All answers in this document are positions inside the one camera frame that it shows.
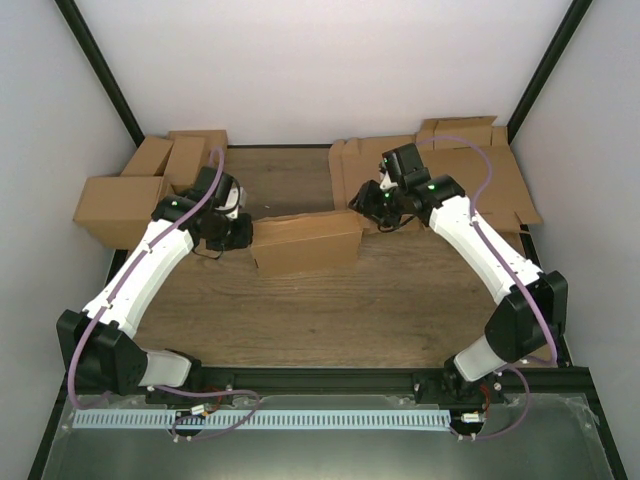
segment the white cable tray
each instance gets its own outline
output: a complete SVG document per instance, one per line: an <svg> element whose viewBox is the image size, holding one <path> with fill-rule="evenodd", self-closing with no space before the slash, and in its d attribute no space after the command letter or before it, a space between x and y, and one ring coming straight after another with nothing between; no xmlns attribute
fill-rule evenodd
<svg viewBox="0 0 640 480"><path fill-rule="evenodd" d="M220 430L249 410L219 410L205 419L187 419L179 429ZM168 429L176 410L79 410L73 428ZM240 430L419 430L447 431L448 410L258 410Z"/></svg>

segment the brown cardboard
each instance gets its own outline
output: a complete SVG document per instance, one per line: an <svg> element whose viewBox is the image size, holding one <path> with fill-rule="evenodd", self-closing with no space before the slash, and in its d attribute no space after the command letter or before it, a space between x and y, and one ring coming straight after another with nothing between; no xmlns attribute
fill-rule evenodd
<svg viewBox="0 0 640 480"><path fill-rule="evenodd" d="M483 147L493 166L493 178L478 200L478 211L498 231L517 232L520 224L541 223L516 159L508 146ZM422 161L432 177L450 175L469 198L487 175L487 167L470 148L422 152Z"/></svg>
<svg viewBox="0 0 640 480"><path fill-rule="evenodd" d="M169 160L173 140L145 137L120 174L122 177L152 177L162 175Z"/></svg>
<svg viewBox="0 0 640 480"><path fill-rule="evenodd" d="M105 247L133 250L156 205L171 193L164 177L91 177L73 220Z"/></svg>
<svg viewBox="0 0 640 480"><path fill-rule="evenodd" d="M435 128L435 135L453 135L462 137L479 147L491 145L491 124L496 119L493 117L471 117L471 118L447 118L438 120ZM460 142L453 140L436 140L434 148L444 150L449 148L465 148Z"/></svg>
<svg viewBox="0 0 640 480"><path fill-rule="evenodd" d="M420 143L434 134L456 135L480 144L493 164L494 177L479 201L480 213L498 231L518 232L520 224L542 223L527 191L520 170L508 144L507 128L492 127L496 117L428 119L422 122L415 141ZM412 137L379 137L351 139L342 149L342 182L346 201L350 201L360 186L371 179L378 180L380 155L396 146L410 143ZM418 145L431 176L451 175L472 197L484 181L486 166L478 154L457 142L433 142ZM334 189L334 202L337 189ZM366 219L361 219L364 233L377 232ZM414 220L401 231L418 229Z"/></svg>
<svg viewBox="0 0 640 480"><path fill-rule="evenodd" d="M175 140L177 137L203 137L206 139L207 155L214 147L220 147L227 153L227 145L229 139L227 138L226 130L172 130L167 134L167 138Z"/></svg>
<svg viewBox="0 0 640 480"><path fill-rule="evenodd" d="M331 175L331 190L333 191L333 207L336 210L347 209L347 197L344 193L344 175L342 173L342 150L344 140L338 140L329 149L329 174Z"/></svg>
<svg viewBox="0 0 640 480"><path fill-rule="evenodd" d="M209 157L206 145L203 137L176 137L164 171L176 193L191 188L195 183Z"/></svg>
<svg viewBox="0 0 640 480"><path fill-rule="evenodd" d="M253 224L251 255L261 276L354 265L362 229L350 211L265 218Z"/></svg>
<svg viewBox="0 0 640 480"><path fill-rule="evenodd" d="M379 168L383 153L414 141L414 135L350 139L342 149L342 173L346 203L356 196L363 183L369 180L380 180ZM334 193L334 204L339 199L339 197L336 199L336 193ZM365 234L378 233L376 225L363 217L360 218L360 224ZM402 231L419 229L420 222L414 220L406 225Z"/></svg>

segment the wooden table surface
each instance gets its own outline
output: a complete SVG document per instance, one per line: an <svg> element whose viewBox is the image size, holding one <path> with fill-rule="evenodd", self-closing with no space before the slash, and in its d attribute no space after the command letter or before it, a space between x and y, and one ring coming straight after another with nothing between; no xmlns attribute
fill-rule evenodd
<svg viewBox="0 0 640 480"><path fill-rule="evenodd" d="M327 152L230 149L226 170L247 189L256 219L326 211ZM505 238L522 250L516 234ZM363 237L355 268L268 279L248 249L218 261L189 255L147 309L136 341L217 366L438 367L482 335L494 308L437 235L374 234Z"/></svg>

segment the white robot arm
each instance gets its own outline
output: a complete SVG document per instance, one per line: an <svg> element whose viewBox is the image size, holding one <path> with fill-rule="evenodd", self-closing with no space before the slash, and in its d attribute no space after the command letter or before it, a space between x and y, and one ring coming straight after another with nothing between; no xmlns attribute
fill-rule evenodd
<svg viewBox="0 0 640 480"><path fill-rule="evenodd" d="M380 183L373 180L365 183L349 207L374 221L381 231L401 227L403 216L419 218L460 253L498 306L485 334L445 364L445 369L453 372L450 380L455 385L449 387L456 394L546 343L531 306L515 288L512 275L478 235L477 227L529 291L551 334L559 337L564 333L567 299L564 278L558 272L545 274L525 259L477 212L470 218L470 200L464 190L447 175L432 179L415 144L385 153L380 172Z"/></svg>
<svg viewBox="0 0 640 480"><path fill-rule="evenodd" d="M200 239L206 240L208 249L218 251L245 248L251 243L251 217L239 213L246 193L226 174L221 175L212 198L188 222L170 230L202 198L215 173L205 167L194 189L163 199L142 240L109 284L82 312L67 310L58 320L60 345L69 368L79 334L98 318L77 367L79 377L119 394L132 393L141 386L179 387L185 383L194 359L168 350L140 349L133 338L160 286Z"/></svg>

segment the black cable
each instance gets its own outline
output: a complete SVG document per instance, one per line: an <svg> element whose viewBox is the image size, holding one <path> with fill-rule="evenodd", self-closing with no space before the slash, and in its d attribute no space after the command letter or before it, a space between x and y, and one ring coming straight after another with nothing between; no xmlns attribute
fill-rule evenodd
<svg viewBox="0 0 640 480"><path fill-rule="evenodd" d="M224 244L220 245L220 255L218 255L217 257L210 257L209 255L203 255L201 253L196 252L196 246L193 246L193 249L191 250L191 253L198 255L199 257L203 257L203 258L207 258L209 260L220 260L220 257L222 257L222 254L224 253Z"/></svg>
<svg viewBox="0 0 640 480"><path fill-rule="evenodd" d="M400 230L402 227L404 227L405 225L407 225L411 220L413 220L414 218L416 218L415 215L411 215L409 218L407 218L406 220L404 220L403 222L400 222L400 224L397 227L391 227L389 229L383 229L381 225L378 225L378 231L381 233L391 233L391 232L395 232L396 230Z"/></svg>

